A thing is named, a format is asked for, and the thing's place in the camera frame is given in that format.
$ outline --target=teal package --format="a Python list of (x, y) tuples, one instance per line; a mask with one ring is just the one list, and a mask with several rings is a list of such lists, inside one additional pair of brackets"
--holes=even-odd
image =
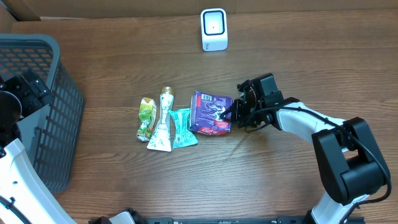
[(179, 109), (177, 111), (170, 111), (175, 124), (175, 136), (173, 149), (178, 147), (187, 147), (198, 144), (197, 138), (188, 129), (190, 120), (190, 108)]

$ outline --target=packaged item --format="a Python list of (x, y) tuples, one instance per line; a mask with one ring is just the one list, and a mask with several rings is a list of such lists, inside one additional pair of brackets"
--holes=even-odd
[(179, 109), (177, 111), (170, 111), (175, 124), (175, 137), (173, 149), (178, 147), (187, 147), (198, 144), (198, 140), (193, 133), (188, 129), (190, 122), (190, 108)]
[(170, 113), (173, 107), (174, 90), (165, 86), (160, 94), (160, 119), (156, 124), (154, 135), (149, 140), (148, 149), (171, 152)]
[(191, 100), (190, 130), (203, 134), (220, 135), (231, 131), (231, 122), (220, 119), (220, 114), (232, 105), (232, 98), (196, 91)]
[(153, 99), (143, 98), (138, 112), (141, 125), (137, 131), (140, 141), (149, 141), (156, 119), (156, 104)]

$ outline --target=gray basket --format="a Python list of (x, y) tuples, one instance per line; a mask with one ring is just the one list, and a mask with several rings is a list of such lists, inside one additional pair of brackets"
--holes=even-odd
[(69, 185), (84, 99), (60, 62), (60, 48), (53, 38), (0, 34), (0, 76), (8, 80), (28, 69), (41, 77), (55, 100), (18, 126), (36, 173), (56, 194)]

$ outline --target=wooden tabletop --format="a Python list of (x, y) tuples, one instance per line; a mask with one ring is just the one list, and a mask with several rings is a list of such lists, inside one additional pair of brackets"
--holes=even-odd
[(163, 86), (175, 88), (176, 110), (195, 90), (236, 98), (236, 84), (266, 72), (285, 97), (369, 123), (395, 191), (354, 215), (398, 222), (398, 10), (231, 14), (228, 49), (207, 53), (199, 16), (18, 22), (12, 31), (54, 37), (83, 90), (72, 181), (57, 195), (77, 222), (128, 207), (145, 217), (304, 215), (324, 188), (313, 147), (297, 136), (233, 127), (171, 153), (136, 138), (141, 98), (159, 105)]

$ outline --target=purple box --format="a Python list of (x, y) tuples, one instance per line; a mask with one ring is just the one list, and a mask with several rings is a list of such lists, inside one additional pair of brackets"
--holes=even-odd
[(220, 119), (220, 114), (232, 105), (232, 98), (195, 91), (191, 101), (190, 130), (203, 134), (225, 134), (231, 122)]

